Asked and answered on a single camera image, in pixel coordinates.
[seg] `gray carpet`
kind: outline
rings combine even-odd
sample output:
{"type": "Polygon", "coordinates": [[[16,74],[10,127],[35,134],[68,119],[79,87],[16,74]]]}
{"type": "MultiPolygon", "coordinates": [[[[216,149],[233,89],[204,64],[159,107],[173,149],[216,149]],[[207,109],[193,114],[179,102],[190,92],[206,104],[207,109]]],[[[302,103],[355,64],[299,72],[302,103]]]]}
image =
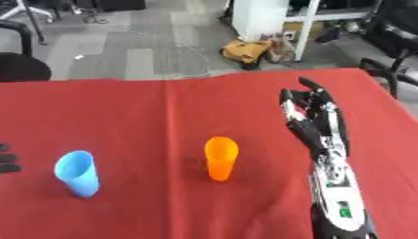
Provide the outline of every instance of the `gray carpet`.
{"type": "MultiPolygon", "coordinates": [[[[53,80],[171,79],[239,72],[236,63],[218,53],[235,38],[217,20],[224,4],[225,0],[148,0],[142,11],[100,15],[108,24],[86,24],[82,16],[72,14],[63,14],[54,23],[38,17],[49,44],[40,46],[34,37],[34,56],[49,65],[53,80]]],[[[27,22],[27,17],[22,14],[13,20],[27,22]]],[[[17,34],[0,29],[0,36],[0,51],[19,51],[17,34]]],[[[391,61],[360,38],[344,37],[327,45],[311,42],[300,63],[262,63],[261,70],[356,67],[365,56],[391,61]]],[[[418,69],[418,60],[410,59],[407,65],[418,69]]],[[[402,84],[399,95],[400,103],[418,117],[418,89],[402,84]]]]}

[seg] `robotic hand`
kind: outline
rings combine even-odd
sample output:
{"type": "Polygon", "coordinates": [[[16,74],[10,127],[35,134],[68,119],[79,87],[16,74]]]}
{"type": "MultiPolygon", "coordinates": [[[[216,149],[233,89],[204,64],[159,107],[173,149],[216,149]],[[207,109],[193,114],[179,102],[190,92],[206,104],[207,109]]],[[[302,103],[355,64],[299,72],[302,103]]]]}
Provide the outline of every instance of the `robotic hand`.
{"type": "Polygon", "coordinates": [[[309,176],[315,239],[378,238],[347,162],[349,141],[342,113],[330,94],[307,78],[308,91],[283,89],[280,104],[287,128],[311,152],[309,176]]]}
{"type": "MultiPolygon", "coordinates": [[[[6,144],[0,144],[0,151],[5,152],[8,150],[6,144]]],[[[21,167],[14,162],[18,157],[14,154],[0,154],[0,174],[19,172],[21,167]]]]}

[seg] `cardboard box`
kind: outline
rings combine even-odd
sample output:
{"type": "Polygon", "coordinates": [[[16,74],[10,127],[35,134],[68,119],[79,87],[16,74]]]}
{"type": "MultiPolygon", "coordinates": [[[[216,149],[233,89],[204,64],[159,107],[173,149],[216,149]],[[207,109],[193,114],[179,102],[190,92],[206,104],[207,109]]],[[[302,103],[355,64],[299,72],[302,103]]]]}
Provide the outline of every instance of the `cardboard box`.
{"type": "MultiPolygon", "coordinates": [[[[290,41],[299,40],[300,30],[302,29],[303,22],[286,22],[283,27],[283,33],[286,34],[290,41]]],[[[312,25],[309,39],[316,39],[322,34],[324,29],[324,23],[321,21],[314,22],[312,25]]]]}

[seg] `plastic cup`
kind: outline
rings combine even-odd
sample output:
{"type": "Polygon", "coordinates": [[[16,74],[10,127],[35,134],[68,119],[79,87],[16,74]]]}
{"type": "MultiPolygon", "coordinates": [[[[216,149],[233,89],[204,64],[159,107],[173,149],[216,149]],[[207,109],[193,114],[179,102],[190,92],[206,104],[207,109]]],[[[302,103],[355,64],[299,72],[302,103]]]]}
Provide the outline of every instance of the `plastic cup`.
{"type": "Polygon", "coordinates": [[[226,181],[230,177],[238,156],[237,144],[227,137],[213,137],[204,146],[209,176],[216,181],[226,181]]]}
{"type": "Polygon", "coordinates": [[[87,151],[78,150],[62,156],[55,163],[54,174],[82,198],[89,198],[99,190],[94,159],[87,151]]]}

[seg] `white cable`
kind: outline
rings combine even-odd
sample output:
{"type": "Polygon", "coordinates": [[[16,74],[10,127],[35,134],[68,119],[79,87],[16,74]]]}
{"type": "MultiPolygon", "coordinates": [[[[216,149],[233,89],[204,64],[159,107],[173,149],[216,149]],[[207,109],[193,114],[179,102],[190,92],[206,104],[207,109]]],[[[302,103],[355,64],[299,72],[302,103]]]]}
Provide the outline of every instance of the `white cable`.
{"type": "Polygon", "coordinates": [[[187,49],[190,49],[191,51],[193,51],[196,54],[198,54],[198,56],[201,57],[204,60],[204,63],[206,65],[206,67],[205,67],[206,68],[206,72],[204,74],[201,74],[201,75],[196,75],[196,76],[183,76],[183,77],[185,77],[185,78],[210,77],[210,73],[209,73],[209,60],[203,54],[201,54],[197,49],[194,49],[193,47],[191,47],[189,45],[186,45],[184,43],[177,42],[177,41],[175,41],[175,40],[173,40],[171,38],[162,37],[162,36],[159,36],[159,35],[153,35],[153,34],[144,33],[144,32],[136,32],[136,31],[133,31],[133,30],[126,30],[126,29],[123,29],[123,30],[127,31],[128,33],[135,34],[135,35],[151,36],[151,37],[154,37],[154,38],[157,38],[157,39],[162,39],[162,40],[165,40],[165,41],[168,41],[168,42],[172,42],[176,46],[185,47],[187,49]]]}

